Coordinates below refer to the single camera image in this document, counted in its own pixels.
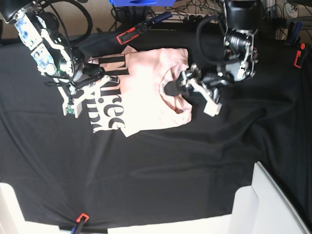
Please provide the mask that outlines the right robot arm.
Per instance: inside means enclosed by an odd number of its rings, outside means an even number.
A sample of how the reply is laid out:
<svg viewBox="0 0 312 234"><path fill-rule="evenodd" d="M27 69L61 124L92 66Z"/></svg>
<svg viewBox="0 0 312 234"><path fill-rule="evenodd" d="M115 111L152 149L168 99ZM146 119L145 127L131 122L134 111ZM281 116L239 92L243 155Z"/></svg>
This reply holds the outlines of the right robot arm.
<svg viewBox="0 0 312 234"><path fill-rule="evenodd" d="M45 11L54 3L54 0L2 0L0 14L6 23L14 25L38 71L52 79L46 84L58 88L64 109L70 112L75 111L91 87L104 78L105 71L100 65L90 63L78 47L93 29L92 18L81 1L69 1L87 20L86 32L76 39L70 39L67 31L59 31L65 25L56 9Z"/></svg>

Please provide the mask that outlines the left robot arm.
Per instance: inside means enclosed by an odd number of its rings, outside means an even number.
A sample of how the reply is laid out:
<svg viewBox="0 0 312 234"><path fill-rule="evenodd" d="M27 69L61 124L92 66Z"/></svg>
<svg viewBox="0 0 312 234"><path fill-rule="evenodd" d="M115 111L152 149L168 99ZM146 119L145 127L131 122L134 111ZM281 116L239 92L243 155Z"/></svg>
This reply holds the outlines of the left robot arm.
<svg viewBox="0 0 312 234"><path fill-rule="evenodd" d="M259 7L257 0L224 0L222 13L205 17L196 29L196 45L211 68L200 68L193 63L180 72L175 81L164 86L164 93L177 97L188 95L193 90L201 93L207 101L219 104L220 87L252 78L258 55L254 38L258 31ZM201 34L204 26L211 21L218 23L223 35L225 51L221 59L209 57L203 48Z"/></svg>

